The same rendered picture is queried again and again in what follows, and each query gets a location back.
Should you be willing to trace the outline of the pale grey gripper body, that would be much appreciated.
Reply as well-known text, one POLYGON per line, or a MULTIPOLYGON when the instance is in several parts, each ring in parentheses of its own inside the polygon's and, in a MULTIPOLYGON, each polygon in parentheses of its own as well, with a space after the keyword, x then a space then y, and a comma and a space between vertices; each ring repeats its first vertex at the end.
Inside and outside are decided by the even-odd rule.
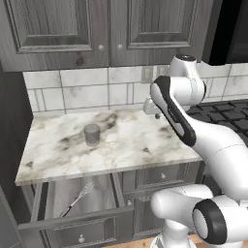
POLYGON ((143 111, 145 114, 160 114, 161 113, 159 108, 153 103, 150 97, 147 97, 145 99, 145 102, 143 105, 143 111))

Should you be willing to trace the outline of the closed grey drawer front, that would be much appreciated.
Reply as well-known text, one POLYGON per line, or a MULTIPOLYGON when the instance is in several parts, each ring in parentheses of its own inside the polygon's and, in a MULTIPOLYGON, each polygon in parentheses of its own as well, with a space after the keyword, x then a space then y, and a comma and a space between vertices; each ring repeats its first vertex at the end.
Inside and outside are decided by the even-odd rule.
POLYGON ((122 190, 124 193, 133 193, 155 187, 195 183, 201 180, 202 170, 201 162, 193 162, 124 171, 122 173, 122 190), (166 175, 165 179, 161 179, 161 173, 166 175))

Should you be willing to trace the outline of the open grey wooden drawer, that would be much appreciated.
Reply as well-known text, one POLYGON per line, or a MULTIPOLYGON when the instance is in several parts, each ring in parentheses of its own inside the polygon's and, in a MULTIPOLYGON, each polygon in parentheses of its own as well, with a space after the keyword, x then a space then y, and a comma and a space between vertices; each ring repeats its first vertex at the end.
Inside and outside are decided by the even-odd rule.
POLYGON ((40 235, 45 248, 102 248, 132 238, 133 211, 115 173, 46 182, 37 186, 31 221, 18 229, 40 235), (94 188, 59 217, 89 182, 94 188))

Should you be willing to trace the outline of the grey glass cup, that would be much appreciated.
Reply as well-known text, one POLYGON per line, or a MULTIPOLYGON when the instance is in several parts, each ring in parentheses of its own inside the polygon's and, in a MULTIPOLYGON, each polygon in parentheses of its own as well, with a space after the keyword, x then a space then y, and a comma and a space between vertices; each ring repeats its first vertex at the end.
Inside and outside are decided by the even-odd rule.
POLYGON ((87 124, 83 128, 85 142, 89 146, 96 146, 100 143, 100 126, 97 124, 87 124))

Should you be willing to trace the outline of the black hob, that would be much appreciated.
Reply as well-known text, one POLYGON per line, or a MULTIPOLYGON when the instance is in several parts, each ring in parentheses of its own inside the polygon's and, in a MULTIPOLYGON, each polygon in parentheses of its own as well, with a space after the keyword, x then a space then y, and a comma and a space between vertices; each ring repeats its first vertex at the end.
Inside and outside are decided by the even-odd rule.
POLYGON ((233 129, 248 146, 248 99, 202 103, 187 113, 199 120, 233 129))

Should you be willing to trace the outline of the grey wooden cupboard door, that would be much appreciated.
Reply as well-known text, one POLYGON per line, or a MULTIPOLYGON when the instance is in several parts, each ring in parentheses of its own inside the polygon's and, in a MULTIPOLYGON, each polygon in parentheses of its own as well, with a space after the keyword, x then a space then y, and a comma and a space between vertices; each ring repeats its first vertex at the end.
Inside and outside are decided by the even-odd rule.
POLYGON ((0 63, 6 72, 109 64, 109 0, 0 0, 0 63))
POLYGON ((111 65, 165 65, 176 54, 200 59, 212 6, 213 0, 109 0, 111 65))

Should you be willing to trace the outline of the grey lower cupboard door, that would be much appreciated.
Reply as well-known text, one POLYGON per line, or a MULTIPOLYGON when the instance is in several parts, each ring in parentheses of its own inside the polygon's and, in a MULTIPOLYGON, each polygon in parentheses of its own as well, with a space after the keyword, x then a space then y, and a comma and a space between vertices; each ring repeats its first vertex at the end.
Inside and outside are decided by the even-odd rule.
POLYGON ((151 209, 151 197, 134 199, 134 230, 133 239, 143 239, 158 234, 165 221, 157 218, 151 209))

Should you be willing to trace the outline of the black microwave oven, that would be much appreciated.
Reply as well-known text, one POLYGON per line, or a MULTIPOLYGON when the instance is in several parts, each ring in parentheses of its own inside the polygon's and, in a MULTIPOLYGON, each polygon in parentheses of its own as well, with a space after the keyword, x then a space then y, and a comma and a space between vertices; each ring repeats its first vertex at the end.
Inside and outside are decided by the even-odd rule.
POLYGON ((209 65, 248 63, 248 0, 223 0, 209 65))

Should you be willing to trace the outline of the dark tall side cabinet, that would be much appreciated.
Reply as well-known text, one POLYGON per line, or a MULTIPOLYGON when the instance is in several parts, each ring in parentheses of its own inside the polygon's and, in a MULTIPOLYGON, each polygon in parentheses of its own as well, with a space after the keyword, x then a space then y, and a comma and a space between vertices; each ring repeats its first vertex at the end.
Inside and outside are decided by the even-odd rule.
POLYGON ((23 74, 0 64, 0 248, 24 248, 17 223, 30 214, 15 181, 32 120, 23 74))

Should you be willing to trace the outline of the grey wall socket plate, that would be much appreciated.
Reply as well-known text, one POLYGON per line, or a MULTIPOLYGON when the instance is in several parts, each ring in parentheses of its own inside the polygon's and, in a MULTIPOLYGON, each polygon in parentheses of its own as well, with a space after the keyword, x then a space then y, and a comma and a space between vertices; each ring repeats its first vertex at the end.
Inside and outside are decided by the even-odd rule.
POLYGON ((141 67, 141 82, 150 83, 153 79, 153 67, 152 66, 142 66, 141 67))
POLYGON ((169 65, 158 65, 156 77, 165 76, 168 73, 169 65))

